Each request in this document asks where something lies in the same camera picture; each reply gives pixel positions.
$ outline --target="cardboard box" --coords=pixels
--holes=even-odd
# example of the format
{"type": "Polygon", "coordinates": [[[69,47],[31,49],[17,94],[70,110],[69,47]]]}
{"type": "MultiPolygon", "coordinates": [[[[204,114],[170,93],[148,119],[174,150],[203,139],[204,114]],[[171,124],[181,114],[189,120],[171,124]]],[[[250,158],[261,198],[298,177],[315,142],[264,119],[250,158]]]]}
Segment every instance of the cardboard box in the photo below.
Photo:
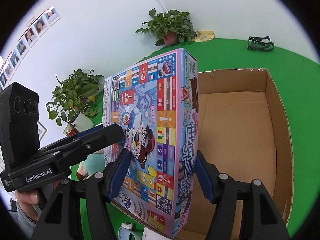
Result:
{"type": "MultiPolygon", "coordinates": [[[[287,117],[266,69],[199,73],[199,141],[209,163],[235,180],[260,179],[287,223],[292,206],[292,146],[287,117]]],[[[215,205],[196,179],[188,223],[177,240],[203,240],[215,205]]],[[[231,239],[240,233],[242,201],[237,201],[231,239]]]]}
{"type": "Polygon", "coordinates": [[[131,165],[114,205],[139,223],[174,237],[187,222],[198,138],[197,61],[176,49],[105,80],[103,125],[124,139],[105,148],[106,164],[122,148],[131,165]]]}

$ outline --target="open cardboard box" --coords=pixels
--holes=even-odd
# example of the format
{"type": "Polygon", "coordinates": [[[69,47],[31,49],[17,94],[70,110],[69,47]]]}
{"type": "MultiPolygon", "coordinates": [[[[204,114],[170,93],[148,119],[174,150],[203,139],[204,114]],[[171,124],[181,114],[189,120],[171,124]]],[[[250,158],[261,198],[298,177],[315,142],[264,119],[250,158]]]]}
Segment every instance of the open cardboard box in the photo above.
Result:
{"type": "MultiPolygon", "coordinates": [[[[199,142],[209,163],[235,180],[260,179],[287,223],[292,206],[293,162],[287,117],[267,69],[199,73],[199,142]]],[[[197,179],[187,224],[177,240],[203,240],[215,205],[197,179]]],[[[237,201],[231,239],[238,239],[242,201],[237,201]]]]}

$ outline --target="plush toy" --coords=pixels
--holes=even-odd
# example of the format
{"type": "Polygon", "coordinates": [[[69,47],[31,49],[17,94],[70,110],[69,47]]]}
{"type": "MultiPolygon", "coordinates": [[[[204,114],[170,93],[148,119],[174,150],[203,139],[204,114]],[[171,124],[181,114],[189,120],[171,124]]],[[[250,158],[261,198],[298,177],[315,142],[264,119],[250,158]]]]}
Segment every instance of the plush toy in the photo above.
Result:
{"type": "Polygon", "coordinates": [[[87,159],[80,162],[79,168],[76,172],[76,177],[79,180],[89,178],[98,171],[103,171],[105,168],[103,150],[89,154],[87,159]]]}

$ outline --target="gray sleeve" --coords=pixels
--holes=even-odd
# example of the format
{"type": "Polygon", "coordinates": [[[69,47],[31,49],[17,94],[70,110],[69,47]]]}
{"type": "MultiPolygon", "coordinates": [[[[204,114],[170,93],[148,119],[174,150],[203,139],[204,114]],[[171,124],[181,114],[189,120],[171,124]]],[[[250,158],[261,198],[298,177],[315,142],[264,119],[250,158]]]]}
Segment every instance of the gray sleeve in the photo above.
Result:
{"type": "Polygon", "coordinates": [[[36,223],[31,220],[21,209],[17,202],[17,212],[9,211],[12,219],[19,225],[22,232],[30,239],[35,230],[36,223]]]}

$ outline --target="yellow balloon illustration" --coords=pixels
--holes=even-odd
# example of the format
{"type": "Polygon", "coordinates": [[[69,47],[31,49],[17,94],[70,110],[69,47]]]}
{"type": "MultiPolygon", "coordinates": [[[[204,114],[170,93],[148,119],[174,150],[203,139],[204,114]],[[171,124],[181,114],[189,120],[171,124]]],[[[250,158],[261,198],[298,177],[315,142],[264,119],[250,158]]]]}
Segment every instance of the yellow balloon illustration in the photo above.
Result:
{"type": "Polygon", "coordinates": [[[151,166],[148,166],[148,172],[149,172],[150,176],[152,176],[154,178],[157,176],[156,170],[151,166]]]}

